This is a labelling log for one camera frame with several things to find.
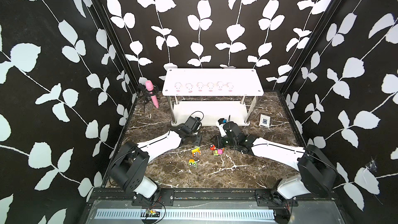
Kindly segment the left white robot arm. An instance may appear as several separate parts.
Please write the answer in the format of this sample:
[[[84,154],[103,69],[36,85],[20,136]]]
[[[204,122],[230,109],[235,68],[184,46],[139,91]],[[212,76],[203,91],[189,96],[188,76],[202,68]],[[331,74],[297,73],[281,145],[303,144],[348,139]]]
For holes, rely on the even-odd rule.
[[[127,194],[136,193],[152,199],[159,186],[145,176],[148,164],[181,144],[200,141],[201,123],[185,123],[170,129],[165,134],[140,143],[127,142],[122,145],[109,165],[108,175]]]

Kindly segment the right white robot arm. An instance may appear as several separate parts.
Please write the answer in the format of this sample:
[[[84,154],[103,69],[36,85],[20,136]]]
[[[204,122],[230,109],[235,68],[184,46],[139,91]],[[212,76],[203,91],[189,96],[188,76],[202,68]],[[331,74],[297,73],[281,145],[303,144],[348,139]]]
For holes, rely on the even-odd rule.
[[[268,158],[297,170],[297,175],[281,180],[276,186],[276,194],[286,200],[306,194],[326,198],[330,195],[337,177],[336,167],[315,145],[293,147],[255,135],[245,136],[241,142],[216,135],[211,142],[216,148],[229,147],[243,154]]]

